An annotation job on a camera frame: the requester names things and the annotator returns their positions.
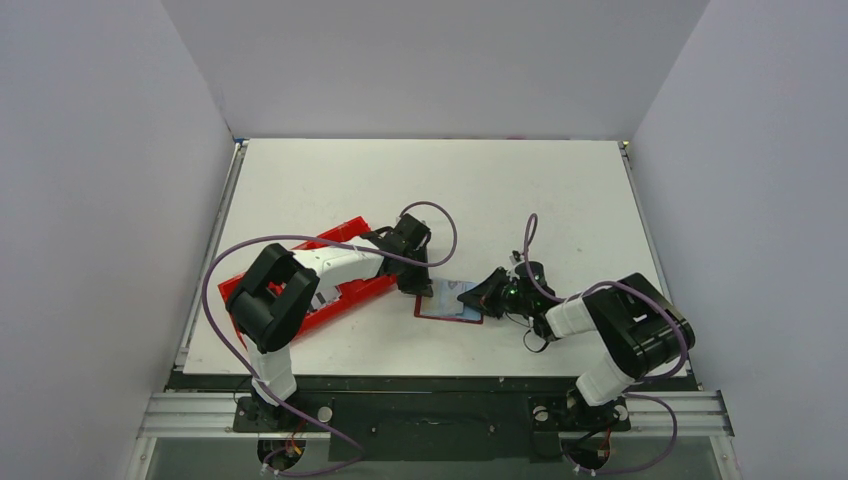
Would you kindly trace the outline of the light patterned credit card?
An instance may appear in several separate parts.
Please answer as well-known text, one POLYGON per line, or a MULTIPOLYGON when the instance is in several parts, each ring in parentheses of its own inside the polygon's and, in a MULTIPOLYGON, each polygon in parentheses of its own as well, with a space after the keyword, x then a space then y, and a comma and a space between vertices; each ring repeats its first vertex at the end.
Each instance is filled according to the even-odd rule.
POLYGON ((421 299, 419 313, 432 317, 459 316, 463 313, 465 305, 458 297, 475 286, 473 282, 434 279, 432 297, 421 299))

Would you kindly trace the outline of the red leather card holder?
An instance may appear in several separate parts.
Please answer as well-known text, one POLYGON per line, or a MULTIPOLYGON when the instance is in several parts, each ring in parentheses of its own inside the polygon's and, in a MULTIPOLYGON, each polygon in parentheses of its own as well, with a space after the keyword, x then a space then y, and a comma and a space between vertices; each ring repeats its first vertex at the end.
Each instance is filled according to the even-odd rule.
POLYGON ((429 320, 482 324, 483 315, 458 299, 460 294, 475 286, 474 282, 435 278, 432 280, 432 295, 417 297, 414 316, 429 320))

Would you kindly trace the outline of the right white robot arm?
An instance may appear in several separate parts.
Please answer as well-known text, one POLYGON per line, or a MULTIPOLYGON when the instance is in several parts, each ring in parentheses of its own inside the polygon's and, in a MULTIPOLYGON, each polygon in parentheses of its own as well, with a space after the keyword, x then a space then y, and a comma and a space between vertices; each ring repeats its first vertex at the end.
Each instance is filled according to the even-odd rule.
POLYGON ((641 273, 560 298, 548 286, 541 263, 521 262, 512 272, 497 268, 458 300, 485 316, 524 317, 546 346, 599 335, 601 360, 577 378, 563 402, 566 418, 578 427, 592 425, 604 405, 629 388, 660 379, 661 366, 671 367, 668 376, 680 371, 696 342, 685 316, 641 273))

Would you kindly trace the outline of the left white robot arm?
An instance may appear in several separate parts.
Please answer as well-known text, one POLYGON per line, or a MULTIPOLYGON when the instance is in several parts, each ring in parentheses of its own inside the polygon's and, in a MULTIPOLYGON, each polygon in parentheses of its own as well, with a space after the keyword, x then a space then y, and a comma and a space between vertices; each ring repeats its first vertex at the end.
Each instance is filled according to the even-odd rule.
POLYGON ((248 270, 221 287, 225 308, 257 376, 252 395, 272 429, 298 416, 290 345, 299 334, 358 307, 391 287, 430 297, 430 229, 410 214, 370 231, 362 219, 288 250, 272 243, 248 270))

